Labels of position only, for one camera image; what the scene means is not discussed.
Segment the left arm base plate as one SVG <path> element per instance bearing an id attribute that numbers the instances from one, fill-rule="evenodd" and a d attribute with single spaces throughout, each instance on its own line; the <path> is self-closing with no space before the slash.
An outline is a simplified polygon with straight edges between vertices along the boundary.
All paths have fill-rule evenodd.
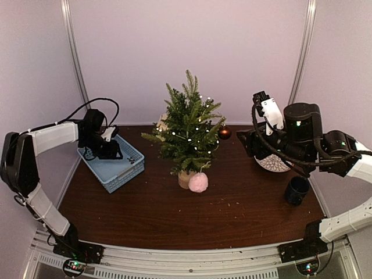
<path id="1" fill-rule="evenodd" d="M 53 253 L 84 263 L 100 264 L 105 248 L 102 245 L 78 241 L 76 248 L 56 239 Z"/>

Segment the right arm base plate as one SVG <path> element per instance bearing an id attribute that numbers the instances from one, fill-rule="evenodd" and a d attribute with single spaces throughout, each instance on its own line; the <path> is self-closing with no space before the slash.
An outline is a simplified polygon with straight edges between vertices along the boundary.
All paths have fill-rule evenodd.
<path id="1" fill-rule="evenodd" d="M 282 263 L 315 257 L 327 251 L 328 245 L 320 238 L 306 238 L 278 246 Z"/>

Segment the small green christmas tree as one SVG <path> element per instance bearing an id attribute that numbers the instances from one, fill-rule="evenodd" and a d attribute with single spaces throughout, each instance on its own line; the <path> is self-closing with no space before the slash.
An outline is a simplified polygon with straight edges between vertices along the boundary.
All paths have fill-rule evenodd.
<path id="1" fill-rule="evenodd" d="M 199 172 L 205 163 L 212 164 L 220 145 L 218 131 L 226 120 L 217 111 L 221 103 L 211 97 L 204 98 L 199 92 L 197 76 L 189 70 L 185 74 L 187 82 L 182 84 L 182 91 L 166 84 L 170 96 L 165 101 L 168 130 L 160 133 L 155 125 L 150 133 L 141 134 L 142 138 L 158 144 L 160 158 L 173 162 L 170 174 L 175 176 L 181 171 Z"/>

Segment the pink pompom ornament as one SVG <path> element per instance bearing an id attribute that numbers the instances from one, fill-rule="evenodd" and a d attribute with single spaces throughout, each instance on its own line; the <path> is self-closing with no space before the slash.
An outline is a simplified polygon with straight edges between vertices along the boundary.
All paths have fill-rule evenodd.
<path id="1" fill-rule="evenodd" d="M 205 163 L 200 171 L 193 175 L 188 183 L 188 187 L 192 192 L 202 193 L 207 190 L 209 186 L 208 176 L 203 172 L 203 169 L 209 167 L 210 162 Z"/>

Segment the dark berry sprig ornament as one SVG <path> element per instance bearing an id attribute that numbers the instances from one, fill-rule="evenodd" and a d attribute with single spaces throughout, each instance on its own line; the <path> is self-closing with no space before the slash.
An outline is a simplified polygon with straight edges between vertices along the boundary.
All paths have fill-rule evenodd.
<path id="1" fill-rule="evenodd" d="M 130 164 L 134 164 L 135 163 L 135 159 L 130 157 L 130 158 L 127 158 L 127 160 L 129 161 Z"/>

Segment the dark red bauble ornament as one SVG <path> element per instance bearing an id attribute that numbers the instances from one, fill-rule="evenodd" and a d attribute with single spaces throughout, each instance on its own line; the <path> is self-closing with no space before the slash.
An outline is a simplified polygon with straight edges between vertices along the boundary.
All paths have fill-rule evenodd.
<path id="1" fill-rule="evenodd" d="M 221 140 L 228 140 L 232 135 L 229 126 L 221 126 L 218 131 L 218 136 Z"/>

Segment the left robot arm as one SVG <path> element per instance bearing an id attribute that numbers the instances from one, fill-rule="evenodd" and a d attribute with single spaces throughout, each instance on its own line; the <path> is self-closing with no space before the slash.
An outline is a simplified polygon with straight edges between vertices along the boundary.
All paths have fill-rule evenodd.
<path id="1" fill-rule="evenodd" d="M 22 133 L 5 136 L 1 156 L 1 180 L 15 193 L 15 201 L 26 207 L 41 222 L 71 258 L 84 252 L 76 227 L 68 221 L 47 197 L 40 183 L 37 156 L 64 144 L 78 143 L 90 149 L 100 160 L 122 159 L 119 144 L 114 139 L 116 125 L 102 127 L 105 115 L 89 109 L 83 119 L 67 117 Z"/>

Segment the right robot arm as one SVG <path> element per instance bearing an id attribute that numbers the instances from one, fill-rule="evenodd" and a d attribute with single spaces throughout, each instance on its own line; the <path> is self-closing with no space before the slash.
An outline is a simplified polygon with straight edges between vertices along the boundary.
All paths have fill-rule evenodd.
<path id="1" fill-rule="evenodd" d="M 269 116 L 276 110 L 265 101 L 252 107 L 253 128 L 237 132 L 250 158 L 264 159 L 272 154 L 285 164 L 293 163 L 303 169 L 303 176 L 315 169 L 340 177 L 354 177 L 371 182 L 371 150 L 350 135 L 332 130 L 323 132 L 321 113 L 314 103 L 293 103 L 287 106 L 280 119 L 284 127 L 271 124 Z M 278 247 L 281 256 L 314 256 L 328 250 L 333 240 L 371 225 L 371 200 L 335 217 L 307 224 L 300 241 Z"/>

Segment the white fluffy ornament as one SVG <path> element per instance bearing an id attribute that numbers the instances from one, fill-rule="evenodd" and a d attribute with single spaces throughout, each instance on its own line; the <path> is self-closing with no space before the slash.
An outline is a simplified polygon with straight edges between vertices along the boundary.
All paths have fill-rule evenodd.
<path id="1" fill-rule="evenodd" d="M 158 132 L 164 132 L 164 131 L 167 131 L 168 130 L 168 127 L 167 127 L 167 124 L 166 124 L 166 120 L 167 120 L 167 114 L 162 114 L 160 115 L 159 117 L 159 120 L 158 122 L 156 123 L 156 130 Z"/>

